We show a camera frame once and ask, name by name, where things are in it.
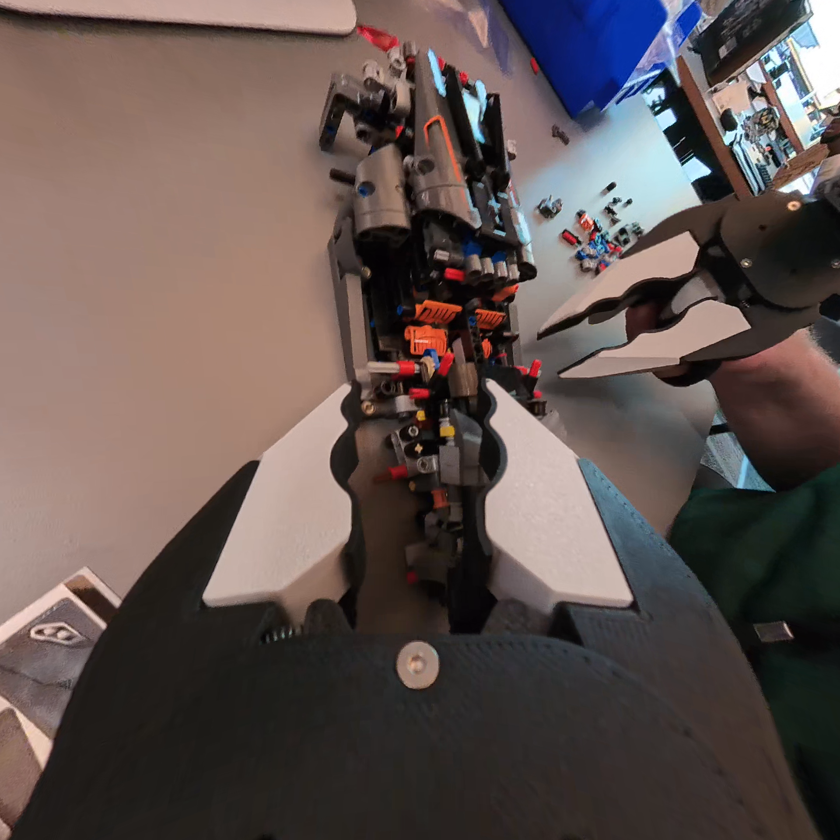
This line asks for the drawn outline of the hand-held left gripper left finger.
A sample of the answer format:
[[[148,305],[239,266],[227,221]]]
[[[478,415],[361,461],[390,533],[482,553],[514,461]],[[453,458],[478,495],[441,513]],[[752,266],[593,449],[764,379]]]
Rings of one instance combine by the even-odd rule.
[[[270,602],[307,611],[350,589],[343,551],[350,540],[350,494],[331,456],[350,429],[342,384],[260,457],[245,499],[206,584],[208,607]]]

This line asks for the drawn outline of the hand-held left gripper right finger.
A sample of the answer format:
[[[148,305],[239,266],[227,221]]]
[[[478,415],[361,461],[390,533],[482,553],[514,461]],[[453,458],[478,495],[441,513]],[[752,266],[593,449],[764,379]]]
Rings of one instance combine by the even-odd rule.
[[[487,386],[505,457],[485,500],[490,593],[534,611],[628,608],[631,589],[576,453],[498,383]]]

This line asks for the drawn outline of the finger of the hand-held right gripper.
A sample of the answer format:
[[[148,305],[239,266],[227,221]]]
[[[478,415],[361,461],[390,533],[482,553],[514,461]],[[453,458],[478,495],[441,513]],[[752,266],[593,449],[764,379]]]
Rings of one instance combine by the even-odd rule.
[[[593,286],[565,302],[543,324],[537,339],[545,340],[584,320],[591,323],[613,320],[619,312],[641,302],[663,300],[670,304],[700,277],[705,277],[701,282],[703,287],[714,287],[715,290],[710,298],[694,300],[690,306],[706,299],[719,301],[721,282],[715,275],[721,261],[719,248],[700,248],[690,233],[625,255],[601,273]]]
[[[667,327],[641,332],[616,347],[597,351],[558,372],[565,380],[600,379],[662,371],[682,365],[696,352],[751,329],[740,309],[706,299],[682,312]]]

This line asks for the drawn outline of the grey black lego assembly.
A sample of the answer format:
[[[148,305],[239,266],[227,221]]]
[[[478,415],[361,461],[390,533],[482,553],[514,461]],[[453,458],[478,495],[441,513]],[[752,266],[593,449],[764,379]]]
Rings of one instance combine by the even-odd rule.
[[[516,151],[505,134],[501,97],[431,48],[384,30],[357,27],[386,64],[368,59],[360,77],[334,73],[318,128],[330,152],[350,118],[367,156],[353,174],[358,242],[422,245],[427,262],[457,282],[503,287],[538,270],[511,174]]]

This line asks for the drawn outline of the lego car model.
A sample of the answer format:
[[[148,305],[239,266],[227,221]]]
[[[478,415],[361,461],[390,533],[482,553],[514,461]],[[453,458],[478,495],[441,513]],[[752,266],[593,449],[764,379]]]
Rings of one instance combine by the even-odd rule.
[[[408,584],[441,603],[464,590],[458,571],[472,538],[467,504],[488,482],[480,466],[479,383],[492,380],[542,420],[541,362],[514,364],[518,283],[466,282],[455,248],[419,227],[367,238],[346,210],[329,259],[344,359],[370,421],[394,422],[377,482],[416,498],[416,537],[402,550]]]

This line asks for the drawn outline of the person's right forearm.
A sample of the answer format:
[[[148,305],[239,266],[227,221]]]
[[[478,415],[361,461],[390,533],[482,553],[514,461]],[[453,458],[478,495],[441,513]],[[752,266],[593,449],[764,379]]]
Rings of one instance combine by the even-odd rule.
[[[839,377],[803,329],[722,362],[710,377],[731,431],[773,490],[791,490],[839,463]]]

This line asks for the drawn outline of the pile of loose lego pieces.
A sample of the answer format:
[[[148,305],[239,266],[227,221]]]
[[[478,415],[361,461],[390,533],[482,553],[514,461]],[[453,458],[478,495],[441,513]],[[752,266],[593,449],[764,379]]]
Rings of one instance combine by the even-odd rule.
[[[605,199],[602,207],[582,206],[565,213],[563,200],[551,193],[542,196],[534,207],[538,219],[562,223],[556,238],[582,274],[601,274],[645,232],[639,222],[627,221],[621,215],[634,202],[615,194],[616,187],[615,182],[610,182],[601,192]]]

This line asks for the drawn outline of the lego sticker sheet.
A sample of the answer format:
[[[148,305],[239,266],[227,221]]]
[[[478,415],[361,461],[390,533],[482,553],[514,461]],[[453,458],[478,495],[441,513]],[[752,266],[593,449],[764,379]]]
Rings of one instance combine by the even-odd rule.
[[[2,838],[23,814],[81,671],[120,604],[82,568],[1,626]]]

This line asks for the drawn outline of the person's right hand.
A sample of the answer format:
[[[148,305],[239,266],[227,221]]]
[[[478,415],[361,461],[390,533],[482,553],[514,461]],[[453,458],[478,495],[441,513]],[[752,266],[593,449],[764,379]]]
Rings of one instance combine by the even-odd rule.
[[[666,301],[646,301],[625,311],[625,332],[628,343],[643,333],[664,329],[676,319]]]

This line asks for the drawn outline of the large blue plastic bin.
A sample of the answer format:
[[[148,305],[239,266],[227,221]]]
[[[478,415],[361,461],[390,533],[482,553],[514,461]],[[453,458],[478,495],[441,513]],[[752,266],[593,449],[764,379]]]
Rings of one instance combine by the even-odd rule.
[[[573,119],[637,95],[677,56],[704,13],[690,1],[502,1]]]

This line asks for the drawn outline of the white booklet stand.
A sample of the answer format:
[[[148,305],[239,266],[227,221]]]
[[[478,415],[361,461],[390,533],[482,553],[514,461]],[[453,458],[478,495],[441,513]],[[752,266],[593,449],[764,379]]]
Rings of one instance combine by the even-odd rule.
[[[2,1],[21,14],[346,36],[352,1]]]

